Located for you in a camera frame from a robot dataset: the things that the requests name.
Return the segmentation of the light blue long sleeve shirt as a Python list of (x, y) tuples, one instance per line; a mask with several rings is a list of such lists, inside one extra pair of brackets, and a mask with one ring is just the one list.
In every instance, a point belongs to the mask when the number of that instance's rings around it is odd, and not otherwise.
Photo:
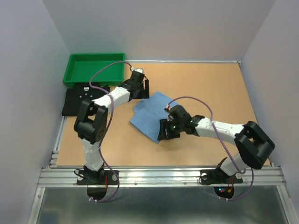
[(142, 99), (134, 107), (134, 116), (129, 121), (132, 126), (158, 144), (160, 120), (166, 119), (168, 113), (164, 110), (172, 99), (157, 91), (151, 97)]

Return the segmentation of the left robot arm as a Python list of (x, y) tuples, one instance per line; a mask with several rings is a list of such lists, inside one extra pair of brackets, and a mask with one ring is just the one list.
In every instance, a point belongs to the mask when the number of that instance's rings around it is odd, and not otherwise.
[(114, 110), (133, 99), (149, 98), (149, 80), (143, 69), (134, 69), (129, 79), (110, 93), (92, 101), (81, 103), (74, 130), (83, 143), (85, 164), (75, 171), (78, 179), (101, 183), (104, 178), (104, 161), (100, 145), (107, 133)]

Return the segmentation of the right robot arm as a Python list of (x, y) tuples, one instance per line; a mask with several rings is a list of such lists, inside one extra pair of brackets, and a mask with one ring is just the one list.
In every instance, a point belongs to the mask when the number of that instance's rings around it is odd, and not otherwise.
[(215, 170), (215, 177), (226, 182), (237, 172), (247, 168), (261, 169), (275, 148), (274, 142), (253, 121), (229, 124), (213, 121), (202, 115), (191, 116), (181, 105), (167, 108), (167, 118), (159, 121), (158, 140), (179, 138), (182, 132), (198, 137), (220, 140), (224, 146), (236, 146), (238, 153), (228, 154)]

